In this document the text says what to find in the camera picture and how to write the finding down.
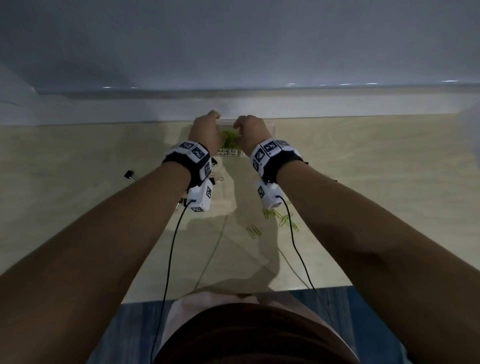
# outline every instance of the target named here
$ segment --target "gray wall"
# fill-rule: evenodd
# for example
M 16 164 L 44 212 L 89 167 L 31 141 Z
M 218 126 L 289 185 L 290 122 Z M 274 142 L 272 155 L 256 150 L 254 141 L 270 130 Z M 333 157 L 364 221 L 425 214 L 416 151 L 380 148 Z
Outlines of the gray wall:
M 477 85 L 479 28 L 471 0 L 5 1 L 0 62 L 40 93 Z

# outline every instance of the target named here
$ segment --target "blue floor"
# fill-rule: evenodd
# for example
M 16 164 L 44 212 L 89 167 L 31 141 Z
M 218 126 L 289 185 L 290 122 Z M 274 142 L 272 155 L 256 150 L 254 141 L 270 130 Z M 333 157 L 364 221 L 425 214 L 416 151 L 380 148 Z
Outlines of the blue floor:
M 395 335 L 353 287 L 334 287 L 290 293 L 329 323 L 363 364 L 406 364 L 405 351 Z M 167 301 L 165 323 L 172 301 Z M 119 309 L 88 364 L 148 364 L 161 302 L 124 304 Z

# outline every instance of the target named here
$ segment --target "beige tabletop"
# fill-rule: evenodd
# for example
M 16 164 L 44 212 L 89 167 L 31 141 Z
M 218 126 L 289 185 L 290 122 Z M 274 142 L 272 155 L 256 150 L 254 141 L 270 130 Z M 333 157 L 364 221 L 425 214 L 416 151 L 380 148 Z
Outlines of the beige tabletop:
M 480 268 L 480 172 L 456 115 L 273 120 L 318 171 L 366 195 Z M 0 127 L 0 272 L 82 213 L 155 168 L 191 123 Z M 222 157 L 208 212 L 187 211 L 168 298 L 195 288 L 253 292 L 306 287 L 288 224 L 265 219 L 247 158 Z M 295 241 L 316 287 L 350 284 L 294 207 Z M 278 209 L 285 215 L 285 208 Z M 142 266 L 125 302 L 163 296 L 180 211 Z M 261 236 L 252 238 L 254 224 Z

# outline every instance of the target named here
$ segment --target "wire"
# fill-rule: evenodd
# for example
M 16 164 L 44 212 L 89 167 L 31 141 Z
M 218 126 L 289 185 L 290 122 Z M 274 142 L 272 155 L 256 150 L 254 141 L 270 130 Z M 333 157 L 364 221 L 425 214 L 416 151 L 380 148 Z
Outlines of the wire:
M 325 304 L 323 303 L 320 295 L 318 294 L 317 290 L 315 289 L 315 287 L 314 287 L 314 285 L 313 285 L 313 283 L 312 283 L 312 280 L 310 279 L 310 275 L 308 274 L 307 266 L 306 266 L 305 263 L 303 262 L 303 259 L 302 259 L 301 255 L 300 255 L 300 253 L 299 253 L 296 245 L 295 245 L 295 240 L 293 239 L 292 219 L 290 218 L 290 211 L 289 211 L 289 209 L 288 209 L 287 202 L 283 199 L 282 196 L 277 195 L 277 196 L 275 196 L 275 197 L 280 198 L 280 199 L 283 201 L 283 204 L 285 205 L 285 207 L 287 208 L 287 216 L 288 216 L 288 221 L 290 222 L 290 233 L 292 234 L 292 244 L 293 244 L 293 248 L 294 248 L 295 251 L 297 252 L 297 254 L 298 254 L 299 258 L 300 258 L 300 261 L 301 261 L 301 263 L 303 264 L 303 267 L 305 268 L 305 273 L 307 273 L 308 282 L 310 282 L 310 285 L 312 286 L 313 291 L 314 291 L 315 294 L 317 295 L 320 303 L 322 304 L 322 306 L 323 306 L 324 309 L 325 309 L 325 312 L 327 312 L 327 315 L 328 315 L 328 317 L 330 318 L 330 323 L 333 325 L 333 320 L 332 320 L 332 316 L 330 315 L 330 310 L 325 306 Z
M 173 253 L 173 243 L 175 242 L 175 237 L 177 236 L 177 231 L 179 229 L 179 226 L 180 226 L 180 221 L 181 221 L 181 218 L 183 217 L 183 214 L 185 213 L 185 211 L 187 211 L 187 208 L 188 208 L 188 205 L 192 202 L 194 202 L 195 200 L 190 200 L 187 205 L 185 206 L 185 208 L 183 209 L 181 215 L 180 215 L 180 219 L 177 223 L 177 227 L 175 228 L 175 232 L 173 233 L 173 239 L 172 239 L 172 246 L 170 248 L 170 257 L 168 258 L 168 269 L 167 269 L 167 282 L 165 284 L 165 292 L 163 293 L 163 301 L 162 301 L 162 308 L 160 310 L 160 320 L 158 321 L 158 326 L 156 327 L 156 333 L 155 333 L 155 339 L 153 340 L 153 344 L 152 344 L 152 350 L 150 351 L 150 363 L 153 363 L 153 352 L 155 350 L 155 344 L 156 344 L 156 341 L 158 339 L 158 333 L 160 331 L 160 326 L 162 326 L 162 316 L 163 316 L 163 308 L 165 306 L 165 298 L 167 297 L 167 289 L 168 289 L 168 279 L 170 278 L 170 264 L 172 263 L 172 253 Z

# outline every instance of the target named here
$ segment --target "person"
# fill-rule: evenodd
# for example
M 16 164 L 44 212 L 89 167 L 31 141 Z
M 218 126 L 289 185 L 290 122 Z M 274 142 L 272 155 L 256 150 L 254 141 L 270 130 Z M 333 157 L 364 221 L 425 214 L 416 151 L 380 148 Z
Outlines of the person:
M 211 111 L 197 118 L 189 135 L 210 156 L 223 143 L 219 117 Z M 248 156 L 271 138 L 264 121 L 252 115 L 240 116 L 234 127 Z M 480 363 L 478 270 L 300 160 L 281 165 L 275 177 L 416 360 Z M 167 161 L 8 269 L 0 277 L 1 362 L 84 363 L 191 178 L 181 163 Z M 186 296 L 172 308 L 156 363 L 358 362 L 320 319 L 288 303 L 219 295 L 208 307 L 205 294 Z

